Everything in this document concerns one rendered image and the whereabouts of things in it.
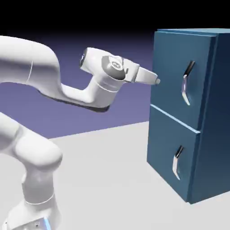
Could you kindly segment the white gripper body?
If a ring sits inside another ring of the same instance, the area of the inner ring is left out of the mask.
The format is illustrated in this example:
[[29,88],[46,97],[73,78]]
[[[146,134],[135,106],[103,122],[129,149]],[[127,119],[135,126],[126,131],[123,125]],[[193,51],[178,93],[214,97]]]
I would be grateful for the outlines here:
[[135,82],[143,84],[158,84],[158,76],[156,73],[140,66],[138,68]]

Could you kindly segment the tall blue cabinet door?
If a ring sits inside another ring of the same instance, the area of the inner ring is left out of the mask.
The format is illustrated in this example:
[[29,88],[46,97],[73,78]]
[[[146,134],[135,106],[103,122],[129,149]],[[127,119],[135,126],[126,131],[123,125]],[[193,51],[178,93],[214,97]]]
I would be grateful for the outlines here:
[[[195,130],[201,130],[215,44],[215,34],[158,31],[154,36],[153,72],[160,84],[152,88],[150,101]],[[195,64],[188,76],[188,106],[181,86],[190,61]]]

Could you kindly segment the blue painted cabinet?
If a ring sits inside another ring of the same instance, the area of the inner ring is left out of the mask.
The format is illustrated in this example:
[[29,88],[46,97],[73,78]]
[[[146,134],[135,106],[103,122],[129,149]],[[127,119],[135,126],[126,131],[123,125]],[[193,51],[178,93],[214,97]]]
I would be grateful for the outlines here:
[[197,130],[200,140],[188,202],[194,204],[230,191],[230,29],[158,31],[216,35],[202,125]]

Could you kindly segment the short blue cabinet door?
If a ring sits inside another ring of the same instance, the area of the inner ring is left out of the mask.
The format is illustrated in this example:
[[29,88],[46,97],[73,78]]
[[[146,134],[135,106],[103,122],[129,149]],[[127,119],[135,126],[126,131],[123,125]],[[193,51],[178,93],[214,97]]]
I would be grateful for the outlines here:
[[[186,202],[190,200],[199,140],[199,131],[183,125],[160,108],[150,106],[147,162]],[[180,180],[172,170],[179,146],[183,146],[177,167]]]

